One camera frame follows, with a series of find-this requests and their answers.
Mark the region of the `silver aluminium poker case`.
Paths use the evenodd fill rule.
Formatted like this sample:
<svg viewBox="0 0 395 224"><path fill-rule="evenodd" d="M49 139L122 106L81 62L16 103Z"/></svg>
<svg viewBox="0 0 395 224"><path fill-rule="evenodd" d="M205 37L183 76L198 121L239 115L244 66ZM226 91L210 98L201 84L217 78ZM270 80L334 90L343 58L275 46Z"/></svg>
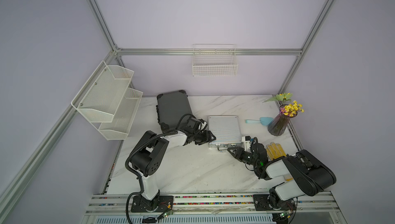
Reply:
<svg viewBox="0 0 395 224"><path fill-rule="evenodd" d="M216 137L210 148L226 150L243 145L238 116L209 116L208 129Z"/></svg>

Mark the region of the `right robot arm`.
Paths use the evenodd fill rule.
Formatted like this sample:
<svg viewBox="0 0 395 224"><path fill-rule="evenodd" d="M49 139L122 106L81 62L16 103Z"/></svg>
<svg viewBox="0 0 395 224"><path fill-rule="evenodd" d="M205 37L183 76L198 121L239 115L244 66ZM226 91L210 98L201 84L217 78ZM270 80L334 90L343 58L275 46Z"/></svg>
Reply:
<svg viewBox="0 0 395 224"><path fill-rule="evenodd" d="M278 158L272 143L265 147L256 137L246 136L250 150L231 147L227 151L239 162L250 165L258 177L266 181L283 178L284 182L269 189L268 194L253 195L256 210L296 210L292 201L300 196L315 196L336 183L335 174L307 150L294 155L282 154Z"/></svg>

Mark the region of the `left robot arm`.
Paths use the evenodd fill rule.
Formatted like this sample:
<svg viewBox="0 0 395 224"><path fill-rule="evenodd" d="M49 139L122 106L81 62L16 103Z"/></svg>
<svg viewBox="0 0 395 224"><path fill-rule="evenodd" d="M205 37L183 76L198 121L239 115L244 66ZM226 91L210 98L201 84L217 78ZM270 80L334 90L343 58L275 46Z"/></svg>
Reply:
<svg viewBox="0 0 395 224"><path fill-rule="evenodd" d="M183 147L192 142L203 145L215 141L216 136L207 129L208 123L192 114L183 115L175 127L162 123L164 131L144 133L125 160L125 168L137 176L140 191L133 196L131 211L155 212L162 202L172 205L169 196L160 196L155 177L168 149Z"/></svg>

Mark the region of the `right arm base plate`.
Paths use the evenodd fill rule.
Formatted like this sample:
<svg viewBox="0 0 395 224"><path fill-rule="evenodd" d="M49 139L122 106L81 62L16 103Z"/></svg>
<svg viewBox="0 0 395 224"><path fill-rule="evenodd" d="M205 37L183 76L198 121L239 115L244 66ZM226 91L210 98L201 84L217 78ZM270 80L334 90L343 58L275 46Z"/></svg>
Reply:
<svg viewBox="0 0 395 224"><path fill-rule="evenodd" d="M269 194L254 194L253 202L256 211L287 211L296 209L294 200L281 200Z"/></svg>

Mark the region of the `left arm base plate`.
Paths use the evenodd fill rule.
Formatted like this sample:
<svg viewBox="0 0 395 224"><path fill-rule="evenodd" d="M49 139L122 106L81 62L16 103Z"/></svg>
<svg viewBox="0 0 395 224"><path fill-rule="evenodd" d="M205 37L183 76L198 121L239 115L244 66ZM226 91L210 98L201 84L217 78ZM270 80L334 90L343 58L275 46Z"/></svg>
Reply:
<svg viewBox="0 0 395 224"><path fill-rule="evenodd" d="M132 213L164 212L173 207L174 196L158 195L152 200L147 200L141 195L133 197L130 211Z"/></svg>

